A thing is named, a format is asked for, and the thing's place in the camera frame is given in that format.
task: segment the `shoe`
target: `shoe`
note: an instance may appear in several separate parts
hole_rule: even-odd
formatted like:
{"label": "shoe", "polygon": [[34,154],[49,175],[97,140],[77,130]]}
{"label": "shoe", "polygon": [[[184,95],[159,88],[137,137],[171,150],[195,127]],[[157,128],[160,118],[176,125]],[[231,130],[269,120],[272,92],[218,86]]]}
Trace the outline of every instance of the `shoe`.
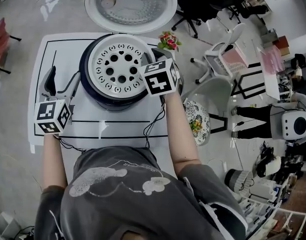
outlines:
{"label": "shoe", "polygon": [[235,107],[231,110],[232,116],[237,115],[237,108],[238,108],[238,106],[235,106]]}
{"label": "shoe", "polygon": [[232,138],[238,139],[238,131],[232,131]]}

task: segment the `white floor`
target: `white floor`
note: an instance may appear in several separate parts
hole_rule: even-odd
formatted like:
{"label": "white floor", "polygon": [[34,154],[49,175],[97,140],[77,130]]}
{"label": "white floor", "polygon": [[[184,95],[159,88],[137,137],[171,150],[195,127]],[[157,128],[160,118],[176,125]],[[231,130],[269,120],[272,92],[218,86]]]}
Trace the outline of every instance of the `white floor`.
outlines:
{"label": "white floor", "polygon": [[[225,11],[218,13],[221,22],[232,29],[237,22],[229,20]],[[0,73],[2,83],[0,89],[0,212],[6,211],[13,215],[22,227],[34,224],[36,210],[41,193],[41,147],[36,149],[36,154],[31,154],[27,139],[27,102],[31,73],[39,47],[44,35],[70,33],[70,32],[103,32],[88,17],[84,8],[84,0],[6,0],[0,3],[0,19],[5,17],[8,32],[22,38],[21,42],[11,40],[5,69],[10,70],[10,75]],[[176,15],[163,28],[143,34],[147,37],[157,37],[163,30],[170,30],[171,26],[179,19]],[[249,21],[238,44],[247,56],[249,63],[257,63],[256,46],[261,41],[256,27]],[[217,20],[212,19],[201,26],[197,26],[199,38],[209,44],[222,40],[226,28]],[[184,91],[195,86],[195,79],[203,74],[201,68],[190,63],[190,58],[200,58],[211,45],[193,39],[188,34],[187,23],[182,23],[176,30],[183,45],[176,55],[177,64],[184,75]],[[245,82],[245,87],[253,83],[262,82],[262,76],[250,77]],[[271,100],[266,94],[243,100],[241,95],[232,97],[231,107],[235,105],[265,106]],[[229,128],[234,124],[245,121],[239,116],[229,120]],[[237,130],[261,124],[253,121],[240,126]],[[226,161],[228,169],[242,168],[237,149],[231,132],[223,131],[213,134],[206,146],[199,148],[202,163],[213,167],[222,177],[220,160]],[[275,148],[276,155],[283,155],[285,146],[283,141],[267,140]],[[263,139],[236,140],[241,162],[245,170],[251,170],[259,154],[259,146]],[[158,159],[160,167],[171,174],[173,169],[166,147],[154,148],[153,153]],[[73,165],[79,152],[63,150],[63,157],[68,179],[72,179]]]}

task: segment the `white steamer plate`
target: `white steamer plate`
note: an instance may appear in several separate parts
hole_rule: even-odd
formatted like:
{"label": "white steamer plate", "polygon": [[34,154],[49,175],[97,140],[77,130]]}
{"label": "white steamer plate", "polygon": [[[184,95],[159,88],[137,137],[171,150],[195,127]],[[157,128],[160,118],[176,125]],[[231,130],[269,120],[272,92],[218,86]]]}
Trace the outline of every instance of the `white steamer plate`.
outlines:
{"label": "white steamer plate", "polygon": [[85,0],[89,17],[115,33],[153,31],[174,16],[177,0]]}
{"label": "white steamer plate", "polygon": [[130,98],[146,87],[139,73],[147,53],[155,62],[151,48],[130,34],[115,34],[100,41],[88,59],[90,80],[102,93],[115,98]]}

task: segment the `white table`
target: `white table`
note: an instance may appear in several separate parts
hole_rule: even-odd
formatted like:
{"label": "white table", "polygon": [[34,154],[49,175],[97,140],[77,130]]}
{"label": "white table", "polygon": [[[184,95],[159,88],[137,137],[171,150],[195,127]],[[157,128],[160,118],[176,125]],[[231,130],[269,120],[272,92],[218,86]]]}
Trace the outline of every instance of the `white table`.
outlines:
{"label": "white table", "polygon": [[[63,90],[72,75],[79,70],[79,61],[86,47],[107,33],[62,33],[46,35],[40,44],[29,90],[27,129],[31,152],[43,145],[43,132],[34,125],[34,106],[41,100],[38,86],[52,64],[56,66],[56,90]],[[140,37],[150,47],[158,39]],[[144,147],[144,128],[161,110],[158,97],[147,95],[125,111],[111,112],[100,107],[80,83],[71,105],[75,105],[72,122],[61,137],[77,148],[93,149],[107,146]],[[167,146],[166,117],[155,123],[150,133],[151,147]]]}

